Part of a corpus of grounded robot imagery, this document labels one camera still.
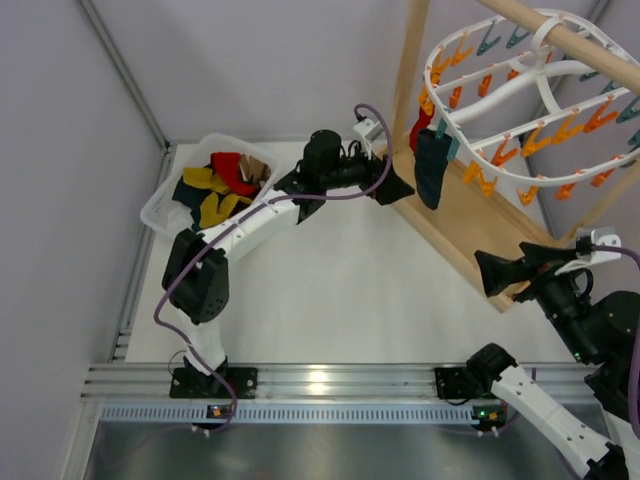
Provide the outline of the dark navy sock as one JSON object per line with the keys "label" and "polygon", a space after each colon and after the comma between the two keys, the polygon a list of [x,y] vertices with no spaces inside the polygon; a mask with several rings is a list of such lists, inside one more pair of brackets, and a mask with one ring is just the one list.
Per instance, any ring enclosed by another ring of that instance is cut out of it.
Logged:
{"label": "dark navy sock", "polygon": [[416,190],[430,210],[436,210],[440,203],[450,145],[451,138],[448,135],[437,137],[429,129],[421,130],[417,136],[414,152]]}

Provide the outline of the red thin sock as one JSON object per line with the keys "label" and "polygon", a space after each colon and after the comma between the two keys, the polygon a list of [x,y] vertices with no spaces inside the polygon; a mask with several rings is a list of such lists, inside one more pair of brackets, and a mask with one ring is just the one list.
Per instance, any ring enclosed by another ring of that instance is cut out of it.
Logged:
{"label": "red thin sock", "polygon": [[409,147],[412,152],[416,151],[417,140],[420,132],[426,129],[433,118],[433,114],[427,113],[422,107],[418,109],[418,119],[414,123],[409,134]]}

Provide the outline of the mustard yellow sock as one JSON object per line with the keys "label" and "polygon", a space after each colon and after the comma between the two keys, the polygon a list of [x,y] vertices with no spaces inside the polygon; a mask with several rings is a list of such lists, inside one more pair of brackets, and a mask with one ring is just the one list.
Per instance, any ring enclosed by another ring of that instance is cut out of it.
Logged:
{"label": "mustard yellow sock", "polygon": [[233,192],[231,187],[213,169],[208,167],[184,168],[182,180],[187,186],[199,190],[210,190],[220,194]]}
{"label": "mustard yellow sock", "polygon": [[199,207],[200,220],[198,221],[198,226],[201,230],[204,230],[219,225],[252,203],[253,200],[251,198],[235,193],[211,193]]}

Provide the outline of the navy patterned sock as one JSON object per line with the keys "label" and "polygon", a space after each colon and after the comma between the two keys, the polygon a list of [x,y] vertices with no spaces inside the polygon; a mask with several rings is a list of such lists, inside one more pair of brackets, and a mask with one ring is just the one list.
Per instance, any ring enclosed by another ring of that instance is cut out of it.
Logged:
{"label": "navy patterned sock", "polygon": [[207,190],[187,185],[183,179],[180,179],[174,189],[172,200],[188,207],[189,209],[198,209],[203,199],[207,196]]}

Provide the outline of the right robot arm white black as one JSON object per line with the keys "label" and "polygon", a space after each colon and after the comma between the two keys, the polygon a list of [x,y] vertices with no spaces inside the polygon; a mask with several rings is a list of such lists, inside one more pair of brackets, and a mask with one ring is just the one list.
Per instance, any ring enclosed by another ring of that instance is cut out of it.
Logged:
{"label": "right robot arm white black", "polygon": [[479,396],[492,395],[513,406],[563,456],[582,479],[636,479],[639,476],[639,295],[614,291],[597,303],[576,277],[593,276],[590,260],[600,253],[638,253],[616,245],[580,240],[573,249],[523,242],[523,253],[508,260],[478,250],[488,297],[525,282],[514,301],[536,302],[573,358],[594,366],[584,379],[600,403],[614,438],[590,429],[548,395],[503,347],[490,343],[472,355],[463,377]]}

